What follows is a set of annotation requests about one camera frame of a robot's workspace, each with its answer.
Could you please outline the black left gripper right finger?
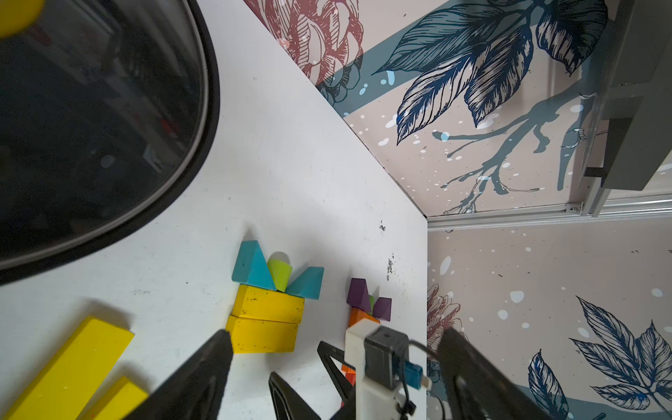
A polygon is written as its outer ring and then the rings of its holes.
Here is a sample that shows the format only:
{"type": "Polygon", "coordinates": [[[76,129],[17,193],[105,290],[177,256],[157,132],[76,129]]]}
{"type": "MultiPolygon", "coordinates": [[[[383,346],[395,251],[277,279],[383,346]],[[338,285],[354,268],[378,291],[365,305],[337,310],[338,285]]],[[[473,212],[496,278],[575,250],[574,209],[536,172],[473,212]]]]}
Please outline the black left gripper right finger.
{"type": "Polygon", "coordinates": [[[443,333],[437,359],[453,419],[548,419],[454,329],[443,333]]]}

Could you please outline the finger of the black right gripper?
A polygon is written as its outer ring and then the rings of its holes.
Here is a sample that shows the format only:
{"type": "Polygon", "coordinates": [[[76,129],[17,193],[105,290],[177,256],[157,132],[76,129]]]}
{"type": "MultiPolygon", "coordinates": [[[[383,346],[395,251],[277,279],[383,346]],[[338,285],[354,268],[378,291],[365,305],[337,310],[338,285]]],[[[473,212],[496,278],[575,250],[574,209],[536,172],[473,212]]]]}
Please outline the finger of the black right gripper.
{"type": "Polygon", "coordinates": [[[336,388],[341,402],[345,404],[352,393],[353,384],[348,381],[347,377],[337,366],[337,364],[343,365],[345,363],[345,353],[343,350],[336,348],[335,346],[325,342],[320,341],[318,345],[318,356],[323,363],[327,374],[329,375],[334,387],[336,388]]]}
{"type": "MultiPolygon", "coordinates": [[[[292,386],[276,372],[271,373],[269,376],[269,387],[277,419],[321,419],[321,417],[292,388],[292,386]]],[[[345,391],[345,400],[343,402],[343,406],[332,415],[332,419],[355,419],[355,386],[343,378],[342,380],[337,380],[336,388],[337,390],[345,391]]]]}

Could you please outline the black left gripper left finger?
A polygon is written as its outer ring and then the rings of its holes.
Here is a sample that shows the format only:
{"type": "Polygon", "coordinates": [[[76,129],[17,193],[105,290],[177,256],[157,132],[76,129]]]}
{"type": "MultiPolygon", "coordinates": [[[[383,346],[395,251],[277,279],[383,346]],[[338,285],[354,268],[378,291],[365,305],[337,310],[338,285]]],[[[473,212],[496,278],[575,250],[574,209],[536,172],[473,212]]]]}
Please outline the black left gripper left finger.
{"type": "Polygon", "coordinates": [[[230,334],[220,329],[126,418],[218,418],[233,355],[230,334]]]}

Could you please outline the purple triangle block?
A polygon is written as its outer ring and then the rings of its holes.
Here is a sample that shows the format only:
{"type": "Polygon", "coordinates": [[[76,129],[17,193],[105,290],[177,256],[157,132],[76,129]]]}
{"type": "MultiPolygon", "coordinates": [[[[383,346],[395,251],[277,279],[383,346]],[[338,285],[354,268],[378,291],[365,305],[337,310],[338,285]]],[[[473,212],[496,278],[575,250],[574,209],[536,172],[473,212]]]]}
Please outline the purple triangle block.
{"type": "Polygon", "coordinates": [[[349,306],[359,309],[364,313],[372,311],[368,285],[364,278],[351,279],[346,302],[349,306]]]}
{"type": "Polygon", "coordinates": [[[380,297],[373,306],[373,317],[377,320],[391,320],[392,299],[380,297]]]}

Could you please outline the light green small block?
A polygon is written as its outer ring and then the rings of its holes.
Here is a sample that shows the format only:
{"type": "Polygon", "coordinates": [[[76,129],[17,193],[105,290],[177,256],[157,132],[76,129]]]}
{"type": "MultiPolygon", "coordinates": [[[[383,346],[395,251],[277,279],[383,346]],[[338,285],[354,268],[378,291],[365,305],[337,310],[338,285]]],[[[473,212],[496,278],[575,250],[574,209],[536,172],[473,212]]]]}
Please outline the light green small block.
{"type": "Polygon", "coordinates": [[[292,266],[287,264],[287,262],[275,258],[269,259],[267,265],[276,290],[285,292],[292,276],[292,266]]]}

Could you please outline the orange long block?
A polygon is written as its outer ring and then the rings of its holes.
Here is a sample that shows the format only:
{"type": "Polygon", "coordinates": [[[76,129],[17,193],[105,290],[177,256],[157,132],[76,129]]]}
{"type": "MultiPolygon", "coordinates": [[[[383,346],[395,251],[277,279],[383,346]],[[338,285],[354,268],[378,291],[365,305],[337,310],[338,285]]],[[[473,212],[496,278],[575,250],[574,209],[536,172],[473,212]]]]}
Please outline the orange long block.
{"type": "Polygon", "coordinates": [[[351,369],[351,367],[348,367],[345,364],[341,365],[341,371],[346,377],[346,380],[352,385],[355,386],[356,383],[356,372],[354,369],[351,369]]]}

